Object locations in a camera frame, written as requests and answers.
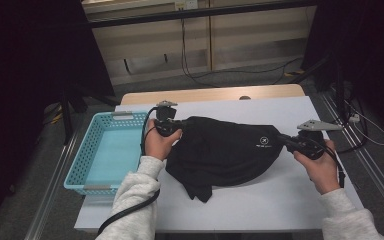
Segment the white logo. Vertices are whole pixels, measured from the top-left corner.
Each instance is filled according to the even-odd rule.
[[[260,143],[263,145],[267,145],[269,143],[269,139],[267,137],[260,138]]]

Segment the sleeve cuff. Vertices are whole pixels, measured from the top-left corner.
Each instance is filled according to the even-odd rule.
[[[140,165],[138,173],[146,174],[154,179],[157,179],[158,174],[164,168],[164,163],[151,156],[142,156],[140,158]]]
[[[323,194],[320,196],[320,201],[327,210],[329,217],[339,216],[356,210],[343,188]]]

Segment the gray sleeve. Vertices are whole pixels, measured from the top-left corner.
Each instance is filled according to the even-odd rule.
[[[356,209],[344,189],[326,193],[320,197],[320,201],[328,214],[322,223],[325,240],[384,239],[376,230],[371,212]]]
[[[111,216],[151,198],[160,189],[156,180],[164,163],[153,157],[143,156],[136,173],[124,178],[114,198]],[[105,228],[97,239],[154,239],[156,202],[133,212]]]

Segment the electrical outlet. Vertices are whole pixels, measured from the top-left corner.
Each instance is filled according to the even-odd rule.
[[[181,11],[181,10],[186,10],[185,6],[185,1],[183,0],[178,0],[174,2],[174,10],[176,11]]]
[[[185,9],[198,9],[198,0],[186,0],[185,1]]]

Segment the dark background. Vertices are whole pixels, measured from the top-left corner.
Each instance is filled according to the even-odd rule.
[[[0,0],[0,204],[63,89],[72,102],[82,96],[72,84],[114,94],[91,30],[49,28],[85,21],[78,1]]]
[[[353,84],[384,122],[384,1],[328,0],[317,8],[307,43],[303,69],[321,58],[330,61],[315,74],[318,90],[326,90],[338,77]]]

